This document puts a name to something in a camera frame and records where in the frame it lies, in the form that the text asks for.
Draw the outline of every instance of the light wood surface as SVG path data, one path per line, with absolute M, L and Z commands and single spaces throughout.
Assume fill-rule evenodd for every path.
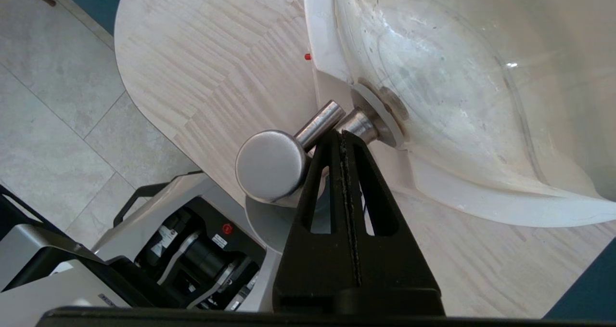
M 141 112 L 242 205 L 240 146 L 317 110 L 302 0 L 121 0 L 115 51 Z M 539 318 L 616 235 L 616 222 L 524 228 L 396 197 L 449 315 Z

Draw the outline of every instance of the red dot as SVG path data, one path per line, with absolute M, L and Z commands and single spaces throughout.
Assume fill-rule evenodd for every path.
M 222 232 L 226 235 L 230 235 L 233 232 L 233 226 L 230 223 L 225 223 L 222 226 Z

